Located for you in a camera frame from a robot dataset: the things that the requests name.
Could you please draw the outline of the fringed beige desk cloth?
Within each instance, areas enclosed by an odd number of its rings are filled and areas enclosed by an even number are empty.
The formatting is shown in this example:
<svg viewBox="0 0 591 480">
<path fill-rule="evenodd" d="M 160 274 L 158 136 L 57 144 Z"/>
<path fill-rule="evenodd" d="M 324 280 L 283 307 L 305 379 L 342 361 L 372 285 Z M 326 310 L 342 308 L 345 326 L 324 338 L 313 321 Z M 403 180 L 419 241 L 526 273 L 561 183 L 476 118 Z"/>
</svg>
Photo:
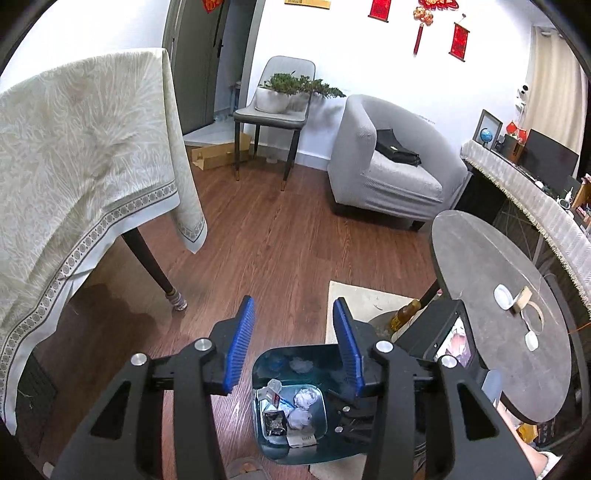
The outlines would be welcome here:
<svg viewBox="0 0 591 480">
<path fill-rule="evenodd" d="M 500 189 L 538 229 L 590 311 L 591 244 L 575 220 L 514 164 L 474 140 L 461 147 L 461 157 Z"/>
</svg>

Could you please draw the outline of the white paper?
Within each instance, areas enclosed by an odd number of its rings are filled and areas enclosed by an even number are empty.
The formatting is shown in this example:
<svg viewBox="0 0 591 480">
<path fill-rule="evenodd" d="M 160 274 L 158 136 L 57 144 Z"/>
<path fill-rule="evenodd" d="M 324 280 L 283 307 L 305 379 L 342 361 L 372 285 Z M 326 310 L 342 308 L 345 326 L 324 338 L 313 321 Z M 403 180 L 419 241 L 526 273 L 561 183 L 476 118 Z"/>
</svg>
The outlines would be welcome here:
<svg viewBox="0 0 591 480">
<path fill-rule="evenodd" d="M 322 392 L 315 387 L 301 388 L 294 395 L 294 405 L 303 410 L 310 410 L 318 400 L 322 399 Z"/>
</svg>

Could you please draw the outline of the dark wooden table leg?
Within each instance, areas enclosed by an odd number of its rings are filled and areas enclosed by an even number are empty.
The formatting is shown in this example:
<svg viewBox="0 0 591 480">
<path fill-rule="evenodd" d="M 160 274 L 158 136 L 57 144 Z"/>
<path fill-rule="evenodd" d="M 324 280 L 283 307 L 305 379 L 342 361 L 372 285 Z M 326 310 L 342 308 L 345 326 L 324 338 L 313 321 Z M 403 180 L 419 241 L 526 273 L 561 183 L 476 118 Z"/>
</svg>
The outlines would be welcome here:
<svg viewBox="0 0 591 480">
<path fill-rule="evenodd" d="M 186 300 L 182 294 L 170 283 L 167 276 L 161 270 L 147 243 L 143 239 L 139 229 L 133 228 L 123 233 L 121 237 L 129 250 L 142 265 L 144 270 L 163 291 L 172 308 L 175 311 L 185 310 L 187 308 Z"/>
</svg>

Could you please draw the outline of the beige patterned tablecloth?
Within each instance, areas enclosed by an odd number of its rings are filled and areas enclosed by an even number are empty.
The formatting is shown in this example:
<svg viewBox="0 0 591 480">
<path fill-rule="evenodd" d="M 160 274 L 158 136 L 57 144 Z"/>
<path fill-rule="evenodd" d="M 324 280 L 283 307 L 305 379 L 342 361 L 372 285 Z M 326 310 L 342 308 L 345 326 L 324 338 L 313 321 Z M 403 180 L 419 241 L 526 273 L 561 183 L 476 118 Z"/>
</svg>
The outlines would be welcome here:
<svg viewBox="0 0 591 480">
<path fill-rule="evenodd" d="M 1 418 L 17 429 L 34 348 L 116 238 L 170 214 L 198 251 L 207 224 L 167 52 L 134 49 L 29 78 L 1 96 Z"/>
</svg>

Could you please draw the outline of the flat cardboard box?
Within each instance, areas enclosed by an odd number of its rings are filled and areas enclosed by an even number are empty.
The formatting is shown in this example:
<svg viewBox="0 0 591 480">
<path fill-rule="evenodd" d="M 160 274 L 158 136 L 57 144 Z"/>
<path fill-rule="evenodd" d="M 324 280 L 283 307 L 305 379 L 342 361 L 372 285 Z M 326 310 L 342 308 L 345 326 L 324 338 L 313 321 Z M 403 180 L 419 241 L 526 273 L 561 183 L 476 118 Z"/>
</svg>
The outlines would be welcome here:
<svg viewBox="0 0 591 480">
<path fill-rule="evenodd" d="M 238 157 L 240 162 L 249 160 L 249 148 L 252 137 L 245 133 L 239 134 Z M 190 162 L 198 169 L 205 171 L 232 165 L 235 162 L 235 141 L 229 143 L 188 147 Z"/>
</svg>

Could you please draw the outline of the red wall scroll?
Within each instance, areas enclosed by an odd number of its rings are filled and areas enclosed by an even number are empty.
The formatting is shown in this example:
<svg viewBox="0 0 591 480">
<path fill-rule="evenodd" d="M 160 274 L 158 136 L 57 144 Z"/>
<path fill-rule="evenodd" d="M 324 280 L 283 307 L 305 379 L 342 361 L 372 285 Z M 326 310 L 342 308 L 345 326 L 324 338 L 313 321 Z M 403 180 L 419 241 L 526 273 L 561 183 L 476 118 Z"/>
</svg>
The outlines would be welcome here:
<svg viewBox="0 0 591 480">
<path fill-rule="evenodd" d="M 450 54 L 461 61 L 465 61 L 469 34 L 470 31 L 463 25 L 457 22 L 454 23 L 454 32 L 450 48 Z"/>
<path fill-rule="evenodd" d="M 373 0 L 369 17 L 383 22 L 389 21 L 391 0 Z"/>
</svg>

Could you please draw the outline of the white SD card packaging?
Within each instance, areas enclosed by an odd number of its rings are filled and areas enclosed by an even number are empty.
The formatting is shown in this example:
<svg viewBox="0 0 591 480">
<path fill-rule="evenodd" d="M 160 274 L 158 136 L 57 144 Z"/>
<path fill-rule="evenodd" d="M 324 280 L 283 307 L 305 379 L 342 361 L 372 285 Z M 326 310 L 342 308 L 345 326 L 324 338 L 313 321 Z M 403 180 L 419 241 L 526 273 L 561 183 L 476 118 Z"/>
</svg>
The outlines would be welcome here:
<svg viewBox="0 0 591 480">
<path fill-rule="evenodd" d="M 314 428 L 287 429 L 287 445 L 291 449 L 313 447 L 317 444 Z"/>
</svg>

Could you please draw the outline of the grey door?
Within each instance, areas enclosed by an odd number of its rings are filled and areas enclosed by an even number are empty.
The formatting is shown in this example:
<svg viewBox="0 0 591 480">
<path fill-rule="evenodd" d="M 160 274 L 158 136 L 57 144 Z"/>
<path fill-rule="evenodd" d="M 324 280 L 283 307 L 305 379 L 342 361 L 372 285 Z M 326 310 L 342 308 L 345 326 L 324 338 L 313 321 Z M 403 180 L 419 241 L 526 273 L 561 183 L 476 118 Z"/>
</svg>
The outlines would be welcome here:
<svg viewBox="0 0 591 480">
<path fill-rule="evenodd" d="M 169 4 L 162 46 L 168 51 L 183 133 L 228 117 L 236 107 L 256 0 Z"/>
</svg>

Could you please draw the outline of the white plastic lid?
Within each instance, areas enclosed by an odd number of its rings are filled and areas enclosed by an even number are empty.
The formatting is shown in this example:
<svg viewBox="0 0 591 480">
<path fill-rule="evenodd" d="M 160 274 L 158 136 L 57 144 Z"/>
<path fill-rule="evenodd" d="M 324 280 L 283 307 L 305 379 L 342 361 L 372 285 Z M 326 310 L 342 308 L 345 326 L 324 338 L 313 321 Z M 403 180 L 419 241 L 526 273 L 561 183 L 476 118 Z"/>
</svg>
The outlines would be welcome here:
<svg viewBox="0 0 591 480">
<path fill-rule="evenodd" d="M 504 284 L 497 285 L 493 295 L 497 305 L 504 311 L 511 310 L 515 305 L 516 298 Z"/>
<path fill-rule="evenodd" d="M 539 340 L 536 333 L 529 330 L 524 336 L 525 344 L 529 351 L 533 352 L 539 348 Z"/>
</svg>

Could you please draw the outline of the blue white plastic wrapper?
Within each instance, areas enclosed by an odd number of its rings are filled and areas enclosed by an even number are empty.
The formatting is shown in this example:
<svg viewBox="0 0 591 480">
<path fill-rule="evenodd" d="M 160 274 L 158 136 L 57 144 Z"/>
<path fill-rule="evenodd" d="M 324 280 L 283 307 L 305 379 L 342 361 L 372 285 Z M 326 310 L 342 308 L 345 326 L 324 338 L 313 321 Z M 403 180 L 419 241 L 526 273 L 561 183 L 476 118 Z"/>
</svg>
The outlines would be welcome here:
<svg viewBox="0 0 591 480">
<path fill-rule="evenodd" d="M 283 412 L 287 417 L 296 409 L 293 386 L 280 383 L 276 379 L 253 390 L 253 402 L 256 419 L 262 419 L 266 412 Z"/>
</svg>

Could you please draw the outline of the red chinese knot ornament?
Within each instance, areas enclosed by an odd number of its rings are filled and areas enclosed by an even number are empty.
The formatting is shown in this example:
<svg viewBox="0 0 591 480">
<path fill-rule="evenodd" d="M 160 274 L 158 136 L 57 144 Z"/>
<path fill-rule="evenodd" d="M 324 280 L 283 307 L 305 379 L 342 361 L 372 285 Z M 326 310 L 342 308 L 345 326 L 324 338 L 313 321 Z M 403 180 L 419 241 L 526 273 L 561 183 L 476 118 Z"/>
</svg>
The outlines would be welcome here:
<svg viewBox="0 0 591 480">
<path fill-rule="evenodd" d="M 418 55 L 422 35 L 427 26 L 431 26 L 434 21 L 434 12 L 436 10 L 457 10 L 459 3 L 457 0 L 419 0 L 418 6 L 413 11 L 413 18 L 419 22 L 419 28 L 414 45 L 413 53 Z"/>
</svg>

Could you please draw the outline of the black monitor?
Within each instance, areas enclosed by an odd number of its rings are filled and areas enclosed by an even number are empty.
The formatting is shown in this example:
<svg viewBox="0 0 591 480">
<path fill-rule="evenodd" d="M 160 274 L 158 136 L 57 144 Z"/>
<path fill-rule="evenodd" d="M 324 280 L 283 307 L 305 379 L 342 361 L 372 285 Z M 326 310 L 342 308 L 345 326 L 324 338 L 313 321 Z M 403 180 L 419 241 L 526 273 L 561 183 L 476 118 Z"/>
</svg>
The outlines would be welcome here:
<svg viewBox="0 0 591 480">
<path fill-rule="evenodd" d="M 556 194 L 563 194 L 579 155 L 552 138 L 531 130 L 519 165 Z"/>
</svg>

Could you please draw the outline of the brown cardboard tape roll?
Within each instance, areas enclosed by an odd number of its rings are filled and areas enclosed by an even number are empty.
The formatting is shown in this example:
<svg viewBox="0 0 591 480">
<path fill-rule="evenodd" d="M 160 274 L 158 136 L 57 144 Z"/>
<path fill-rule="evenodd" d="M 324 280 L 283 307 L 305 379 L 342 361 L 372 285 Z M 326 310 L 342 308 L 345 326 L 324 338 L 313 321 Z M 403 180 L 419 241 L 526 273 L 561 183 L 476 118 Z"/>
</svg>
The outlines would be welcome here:
<svg viewBox="0 0 591 480">
<path fill-rule="evenodd" d="M 511 309 L 520 315 L 530 331 L 539 335 L 545 327 L 545 317 L 542 309 L 532 300 L 533 292 L 528 286 L 524 286 L 514 299 Z M 538 326 L 534 326 L 527 315 L 532 310 L 537 315 Z"/>
</svg>

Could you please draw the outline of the round grey marble table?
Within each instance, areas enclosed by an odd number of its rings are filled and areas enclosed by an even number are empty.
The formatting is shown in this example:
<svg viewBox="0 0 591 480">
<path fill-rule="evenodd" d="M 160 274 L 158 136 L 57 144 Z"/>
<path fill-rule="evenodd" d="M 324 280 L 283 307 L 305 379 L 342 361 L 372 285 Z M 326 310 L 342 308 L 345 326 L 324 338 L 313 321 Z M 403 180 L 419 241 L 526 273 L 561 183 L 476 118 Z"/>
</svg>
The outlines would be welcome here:
<svg viewBox="0 0 591 480">
<path fill-rule="evenodd" d="M 462 211 L 435 217 L 431 249 L 441 289 L 464 302 L 480 357 L 503 375 L 505 405 L 527 423 L 554 418 L 567 396 L 571 350 L 563 314 L 542 274 L 504 234 Z M 525 344 L 529 329 L 520 315 L 495 302 L 499 284 L 515 298 L 524 286 L 532 290 L 545 317 L 536 351 Z"/>
</svg>

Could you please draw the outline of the red left wall scroll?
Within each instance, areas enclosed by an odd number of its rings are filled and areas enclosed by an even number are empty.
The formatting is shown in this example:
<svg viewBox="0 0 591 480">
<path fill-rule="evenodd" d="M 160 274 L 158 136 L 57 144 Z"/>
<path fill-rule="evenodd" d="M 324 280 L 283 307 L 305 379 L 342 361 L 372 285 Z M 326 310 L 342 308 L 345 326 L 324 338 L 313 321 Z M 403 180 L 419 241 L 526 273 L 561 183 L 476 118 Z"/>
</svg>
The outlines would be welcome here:
<svg viewBox="0 0 591 480">
<path fill-rule="evenodd" d="M 383 22 L 389 21 L 391 0 L 373 0 L 369 17 Z"/>
</svg>

